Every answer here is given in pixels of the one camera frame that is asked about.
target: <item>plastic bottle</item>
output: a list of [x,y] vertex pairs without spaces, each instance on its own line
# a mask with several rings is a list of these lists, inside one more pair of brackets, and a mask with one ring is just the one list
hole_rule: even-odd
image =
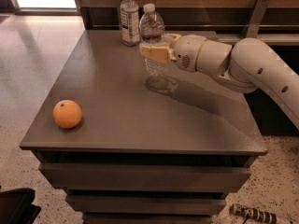
[[[143,6],[145,14],[142,16],[139,29],[141,40],[143,43],[162,46],[164,41],[164,21],[160,14],[155,11],[154,4],[146,4]],[[145,65],[150,75],[157,77],[165,72],[166,64],[158,63],[150,58],[145,58]]]
[[139,44],[139,6],[135,0],[122,0],[121,2],[121,29],[125,45]]

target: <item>table top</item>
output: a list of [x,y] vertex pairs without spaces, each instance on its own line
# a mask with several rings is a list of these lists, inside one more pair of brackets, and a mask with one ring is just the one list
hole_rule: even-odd
[[[53,121],[61,100],[80,104],[70,130]],[[85,31],[21,142],[22,149],[166,154],[263,155],[243,94],[172,63],[150,78],[138,47],[120,31]]]

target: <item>floor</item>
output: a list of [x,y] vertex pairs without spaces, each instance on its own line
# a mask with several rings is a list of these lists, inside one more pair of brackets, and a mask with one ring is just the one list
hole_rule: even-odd
[[[84,30],[81,17],[11,16],[0,24],[1,191],[32,188],[42,211],[35,224],[81,224],[81,213],[38,172],[38,161],[19,144]],[[233,203],[299,221],[299,136],[264,136],[269,153],[251,166],[252,176],[214,224],[242,223]]]

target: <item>counter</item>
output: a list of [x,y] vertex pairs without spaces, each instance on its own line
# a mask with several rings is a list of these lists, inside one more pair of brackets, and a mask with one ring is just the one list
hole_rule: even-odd
[[[209,223],[267,153],[242,94],[174,64],[158,83],[119,31],[85,31],[22,140],[86,223]],[[63,99],[83,110],[71,130]]]

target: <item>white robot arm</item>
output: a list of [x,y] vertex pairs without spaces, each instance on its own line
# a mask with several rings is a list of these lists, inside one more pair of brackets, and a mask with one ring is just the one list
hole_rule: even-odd
[[232,47],[203,36],[186,35],[176,36],[168,52],[159,47],[156,53],[142,45],[140,50],[153,60],[173,60],[182,70],[205,73],[233,91],[248,93],[260,88],[299,130],[299,76],[261,40],[245,38]]

